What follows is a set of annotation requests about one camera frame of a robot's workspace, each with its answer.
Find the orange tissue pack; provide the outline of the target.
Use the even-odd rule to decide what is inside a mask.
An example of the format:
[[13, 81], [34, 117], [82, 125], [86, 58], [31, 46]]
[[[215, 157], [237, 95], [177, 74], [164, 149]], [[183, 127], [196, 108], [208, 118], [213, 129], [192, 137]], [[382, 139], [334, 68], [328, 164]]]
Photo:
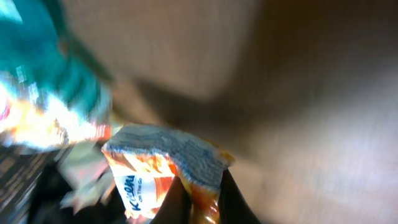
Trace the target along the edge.
[[221, 180], [234, 158], [218, 146], [177, 129], [129, 124], [102, 152], [126, 217], [153, 219], [178, 177], [193, 202], [192, 223], [219, 223]]

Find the yellow noodle snack bag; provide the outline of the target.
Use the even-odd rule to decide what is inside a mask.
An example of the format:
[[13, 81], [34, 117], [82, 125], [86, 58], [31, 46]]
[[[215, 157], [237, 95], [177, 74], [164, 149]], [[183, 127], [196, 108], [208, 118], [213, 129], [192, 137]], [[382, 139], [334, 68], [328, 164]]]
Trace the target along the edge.
[[28, 84], [24, 74], [2, 71], [1, 145], [21, 146], [22, 153], [33, 154], [109, 138], [109, 91], [97, 81], [91, 85], [93, 90], [82, 80], [67, 105], [59, 93]]

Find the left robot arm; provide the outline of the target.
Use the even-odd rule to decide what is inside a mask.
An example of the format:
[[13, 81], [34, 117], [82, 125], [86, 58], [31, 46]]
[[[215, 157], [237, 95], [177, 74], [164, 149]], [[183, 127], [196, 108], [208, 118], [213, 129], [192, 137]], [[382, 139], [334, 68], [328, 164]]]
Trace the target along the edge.
[[28, 223], [42, 224], [120, 224], [126, 223], [124, 206], [116, 187], [104, 197], [76, 212], [71, 205], [62, 207], [72, 187], [58, 171], [58, 164], [45, 166], [30, 197]]

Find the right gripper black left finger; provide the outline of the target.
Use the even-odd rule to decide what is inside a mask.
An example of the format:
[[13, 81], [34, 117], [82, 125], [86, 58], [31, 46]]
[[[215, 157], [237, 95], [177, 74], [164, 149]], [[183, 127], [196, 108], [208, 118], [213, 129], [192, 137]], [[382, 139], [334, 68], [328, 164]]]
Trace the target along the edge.
[[175, 177], [162, 206], [150, 224], [189, 224], [191, 206], [190, 196], [182, 181]]

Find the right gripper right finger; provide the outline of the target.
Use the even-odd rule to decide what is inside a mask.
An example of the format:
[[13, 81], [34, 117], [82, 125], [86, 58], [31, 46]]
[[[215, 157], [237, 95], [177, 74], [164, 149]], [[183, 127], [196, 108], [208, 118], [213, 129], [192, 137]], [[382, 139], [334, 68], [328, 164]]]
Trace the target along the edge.
[[228, 169], [223, 172], [218, 205], [221, 224], [260, 224]]

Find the teal mouthwash bottle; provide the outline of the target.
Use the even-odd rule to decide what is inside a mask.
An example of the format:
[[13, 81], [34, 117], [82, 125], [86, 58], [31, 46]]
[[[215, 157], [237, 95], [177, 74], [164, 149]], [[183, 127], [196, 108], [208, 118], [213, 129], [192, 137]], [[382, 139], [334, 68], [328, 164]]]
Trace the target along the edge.
[[1, 88], [39, 110], [103, 122], [111, 96], [75, 54], [64, 53], [43, 1], [1, 1]]

